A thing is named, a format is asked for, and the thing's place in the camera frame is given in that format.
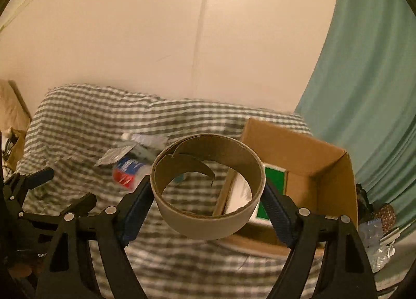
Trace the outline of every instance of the white wall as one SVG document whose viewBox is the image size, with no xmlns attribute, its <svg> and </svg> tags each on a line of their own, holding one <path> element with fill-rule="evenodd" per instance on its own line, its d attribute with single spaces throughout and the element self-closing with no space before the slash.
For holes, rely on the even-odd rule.
<svg viewBox="0 0 416 299">
<path fill-rule="evenodd" d="M 78 82 L 293 111 L 336 0 L 11 0 L 0 77 L 33 113 Z"/>
</svg>

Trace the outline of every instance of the box flap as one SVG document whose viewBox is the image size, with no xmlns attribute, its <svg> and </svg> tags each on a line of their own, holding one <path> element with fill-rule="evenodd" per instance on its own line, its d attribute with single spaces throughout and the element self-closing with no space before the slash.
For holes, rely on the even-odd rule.
<svg viewBox="0 0 416 299">
<path fill-rule="evenodd" d="M 297 207 L 306 207 L 312 213 L 317 213 L 318 191 L 313 178 L 289 172 L 286 195 L 292 198 Z"/>
<path fill-rule="evenodd" d="M 257 153 L 262 162 L 303 176 L 313 176 L 345 153 L 345 150 L 311 136 L 255 118 L 247 121 L 241 141 Z"/>
<path fill-rule="evenodd" d="M 318 181 L 318 214 L 337 217 L 346 214 L 357 227 L 358 206 L 354 185 L 351 160 L 345 153 Z"/>
</svg>

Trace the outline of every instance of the green label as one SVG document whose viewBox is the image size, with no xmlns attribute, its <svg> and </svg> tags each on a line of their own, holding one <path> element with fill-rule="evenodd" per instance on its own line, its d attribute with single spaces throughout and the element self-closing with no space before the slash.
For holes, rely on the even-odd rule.
<svg viewBox="0 0 416 299">
<path fill-rule="evenodd" d="M 269 167 L 265 167 L 265 172 L 266 177 L 273 182 L 274 186 L 276 187 L 276 190 L 280 194 L 284 194 L 284 172 L 271 169 Z M 261 202 L 257 211 L 257 218 L 269 219 L 266 210 Z"/>
</svg>

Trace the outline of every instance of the bed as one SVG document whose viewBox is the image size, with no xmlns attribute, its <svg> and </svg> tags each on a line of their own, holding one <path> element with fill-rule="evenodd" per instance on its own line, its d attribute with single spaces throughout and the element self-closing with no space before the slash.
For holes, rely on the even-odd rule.
<svg viewBox="0 0 416 299">
<path fill-rule="evenodd" d="M 33 118 L 18 171 L 33 173 L 49 166 L 55 177 L 28 193 L 24 211 L 57 215 L 87 192 L 97 196 L 95 212 L 116 205 L 126 191 L 112 182 L 111 168 L 94 164 L 124 132 L 164 134 L 169 143 L 202 132 L 239 138 L 249 117 L 309 133 L 295 114 L 199 99 L 166 100 L 111 87 L 54 88 Z M 210 180 L 190 174 L 180 188 L 168 187 L 165 198 L 182 210 L 210 214 L 226 173 L 219 165 L 211 168 L 216 173 L 212 187 Z M 90 244 L 102 295 L 111 298 L 97 244 Z M 255 257 L 188 239 L 164 222 L 155 203 L 125 251 L 153 299 L 266 298 L 285 262 L 285 258 Z M 314 261 L 302 298 L 312 295 L 320 262 Z"/>
</svg>

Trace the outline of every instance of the metal rivet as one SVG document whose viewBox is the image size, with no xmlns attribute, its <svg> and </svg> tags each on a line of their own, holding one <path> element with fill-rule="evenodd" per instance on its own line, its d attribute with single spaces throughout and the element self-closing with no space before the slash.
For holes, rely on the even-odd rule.
<svg viewBox="0 0 416 299">
<path fill-rule="evenodd" d="M 74 214 L 73 213 L 67 213 L 64 217 L 65 221 L 71 221 L 72 219 L 74 219 Z"/>
<path fill-rule="evenodd" d="M 342 215 L 341 216 L 341 221 L 345 224 L 348 224 L 351 221 L 351 219 L 346 215 Z"/>
<path fill-rule="evenodd" d="M 299 214 L 301 216 L 307 217 L 311 214 L 311 211 L 309 211 L 306 207 L 302 207 L 299 209 Z"/>
<path fill-rule="evenodd" d="M 116 213 L 117 208 L 115 206 L 109 206 L 105 209 L 105 213 L 107 214 L 114 214 Z"/>
</svg>

